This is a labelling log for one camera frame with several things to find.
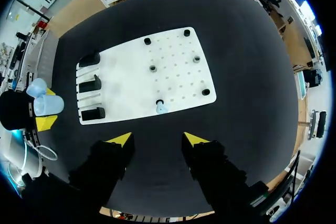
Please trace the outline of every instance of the white pegboard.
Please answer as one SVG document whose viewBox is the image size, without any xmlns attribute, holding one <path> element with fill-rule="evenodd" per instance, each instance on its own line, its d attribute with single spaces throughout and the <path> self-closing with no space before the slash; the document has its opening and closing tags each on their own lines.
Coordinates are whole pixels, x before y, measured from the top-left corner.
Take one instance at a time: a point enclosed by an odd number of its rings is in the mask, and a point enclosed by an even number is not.
<svg viewBox="0 0 336 224">
<path fill-rule="evenodd" d="M 184 30 L 190 36 L 184 36 Z M 150 38 L 151 44 L 144 43 Z M 195 56 L 200 57 L 194 63 Z M 150 66 L 157 71 L 151 72 Z M 213 103 L 216 92 L 200 41 L 192 27 L 179 28 L 125 42 L 100 53 L 97 65 L 76 71 L 78 113 L 102 107 L 106 117 L 80 123 L 97 124 L 158 115 L 156 101 L 163 100 L 168 113 Z M 78 84 L 94 80 L 101 90 L 78 93 Z M 202 91 L 209 89 L 209 95 Z"/>
</svg>

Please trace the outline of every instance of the white cable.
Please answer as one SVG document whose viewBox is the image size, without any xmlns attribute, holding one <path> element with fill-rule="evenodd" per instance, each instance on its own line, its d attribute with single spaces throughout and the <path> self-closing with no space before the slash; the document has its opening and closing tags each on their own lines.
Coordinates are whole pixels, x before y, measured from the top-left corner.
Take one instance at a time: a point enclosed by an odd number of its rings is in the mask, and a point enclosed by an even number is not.
<svg viewBox="0 0 336 224">
<path fill-rule="evenodd" d="M 58 156 L 57 156 L 56 152 L 55 152 L 54 150 L 52 150 L 51 148 L 49 148 L 49 147 L 47 147 L 47 146 L 45 146 L 45 145 L 38 145 L 38 146 L 35 147 L 30 141 L 28 141 L 28 143 L 29 143 L 29 145 L 30 145 L 34 150 L 37 151 L 38 154 L 40 154 L 41 156 L 45 157 L 46 159 L 51 160 L 51 161 L 56 161 L 56 160 L 57 160 Z M 50 157 L 50 156 L 44 154 L 43 152 L 41 152 L 41 151 L 39 150 L 39 148 L 47 149 L 47 150 L 50 151 L 55 157 Z"/>
<path fill-rule="evenodd" d="M 23 159 L 23 164 L 22 164 L 22 168 L 21 168 L 21 175 L 23 175 L 24 173 L 24 168 L 26 167 L 26 162 L 27 162 L 27 143 L 26 141 L 24 141 L 25 143 L 25 157 Z"/>
<path fill-rule="evenodd" d="M 18 182 L 16 182 L 16 180 L 13 178 L 13 176 L 12 176 L 12 174 L 10 173 L 10 170 L 9 170 L 9 166 L 11 165 L 11 163 L 9 162 L 8 163 L 8 167 L 7 167 L 7 169 L 8 169 L 8 174 L 9 174 L 9 176 L 11 177 L 11 179 L 12 179 L 12 181 L 16 184 L 16 185 L 18 185 L 18 186 L 24 186 L 24 185 L 21 185 L 21 184 L 19 184 Z"/>
</svg>

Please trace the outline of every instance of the light fixture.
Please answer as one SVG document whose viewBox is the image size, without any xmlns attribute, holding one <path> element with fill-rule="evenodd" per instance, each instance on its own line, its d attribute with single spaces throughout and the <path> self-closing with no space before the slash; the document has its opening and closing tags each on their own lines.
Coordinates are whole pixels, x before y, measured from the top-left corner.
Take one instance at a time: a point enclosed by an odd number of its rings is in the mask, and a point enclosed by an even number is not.
<svg viewBox="0 0 336 224">
<path fill-rule="evenodd" d="M 321 30 L 320 25 L 317 25 L 317 26 L 315 27 L 315 30 L 316 30 L 317 36 L 320 36 L 320 35 L 322 34 L 322 30 Z"/>
<path fill-rule="evenodd" d="M 315 14 L 307 1 L 304 1 L 302 3 L 302 5 L 300 6 L 300 10 L 305 18 L 310 19 L 310 21 L 313 21 L 315 19 Z"/>
</svg>

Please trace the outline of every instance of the red object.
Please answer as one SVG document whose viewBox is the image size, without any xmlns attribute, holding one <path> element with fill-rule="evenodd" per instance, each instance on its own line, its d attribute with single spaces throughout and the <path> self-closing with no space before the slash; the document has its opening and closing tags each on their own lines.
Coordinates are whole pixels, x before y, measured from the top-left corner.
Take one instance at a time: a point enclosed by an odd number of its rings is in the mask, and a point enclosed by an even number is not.
<svg viewBox="0 0 336 224">
<path fill-rule="evenodd" d="M 46 28 L 47 25 L 48 25 L 48 23 L 46 23 L 46 22 L 44 22 L 42 20 L 40 20 L 39 22 L 37 22 L 37 26 L 40 27 L 40 28 L 42 28 L 42 29 Z"/>
</svg>

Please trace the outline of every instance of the black tablecloth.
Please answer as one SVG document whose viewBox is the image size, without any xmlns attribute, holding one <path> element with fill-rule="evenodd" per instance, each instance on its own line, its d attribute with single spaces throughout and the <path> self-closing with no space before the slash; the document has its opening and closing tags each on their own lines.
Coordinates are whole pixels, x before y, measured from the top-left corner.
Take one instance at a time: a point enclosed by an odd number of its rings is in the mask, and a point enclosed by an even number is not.
<svg viewBox="0 0 336 224">
<path fill-rule="evenodd" d="M 82 56 L 188 26 L 204 50 L 214 103 L 137 120 L 79 123 L 75 86 Z M 95 141 L 133 132 L 135 155 L 106 205 L 132 214 L 190 216 L 212 210 L 184 162 L 183 132 L 221 142 L 250 185 L 281 173 L 295 144 L 298 102 L 289 57 L 275 24 L 252 0 L 127 0 L 103 10 L 61 37 L 52 90 L 65 108 L 50 131 L 38 134 L 59 156 L 47 161 L 47 168 L 67 181 L 68 171 L 86 160 Z"/>
</svg>

